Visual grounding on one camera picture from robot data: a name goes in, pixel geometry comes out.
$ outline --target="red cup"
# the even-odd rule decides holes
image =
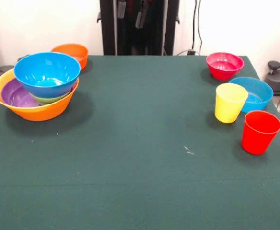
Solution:
[[[277,133],[280,120],[266,111],[252,111],[245,115],[242,148],[250,154],[263,154]]]

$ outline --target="white wall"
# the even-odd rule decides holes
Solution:
[[[194,1],[180,1],[174,54],[192,42]],[[99,0],[0,0],[0,65],[69,42],[102,54],[99,11]],[[280,0],[202,0],[200,29],[204,55],[248,55],[260,76],[269,60],[280,61]]]
[[[99,0],[0,0],[0,65],[63,43],[102,54],[99,9]]]
[[[176,27],[175,54],[190,49],[194,0],[180,0],[181,24]],[[225,51],[248,55],[263,77],[267,62],[280,62],[280,0],[202,0],[202,54]],[[195,49],[199,48],[196,37]]]

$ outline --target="green bowl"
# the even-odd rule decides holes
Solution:
[[[31,93],[29,93],[30,95],[32,95],[33,98],[35,98],[41,105],[45,105],[45,104],[51,104],[53,102],[59,101],[60,99],[64,98],[66,95],[68,95],[70,93],[67,92],[65,95],[62,95],[60,97],[54,97],[54,98],[42,98],[42,97],[36,97],[34,95],[32,95]]]

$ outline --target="yellow cup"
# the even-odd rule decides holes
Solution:
[[[233,83],[219,85],[216,89],[216,118],[223,123],[234,122],[247,97],[247,90],[240,85]]]

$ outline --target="orange bowl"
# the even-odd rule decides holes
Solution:
[[[51,52],[57,52],[62,54],[67,54],[78,60],[81,65],[81,70],[83,70],[88,62],[89,51],[86,47],[79,44],[63,44],[57,46],[51,50]]]
[[[29,121],[46,121],[60,115],[67,108],[79,83],[79,79],[77,79],[75,85],[73,86],[72,92],[56,102],[39,107],[22,108],[7,105],[1,99],[2,88],[4,88],[4,86],[13,78],[15,78],[13,69],[0,76],[0,103],[15,112],[20,117]]]

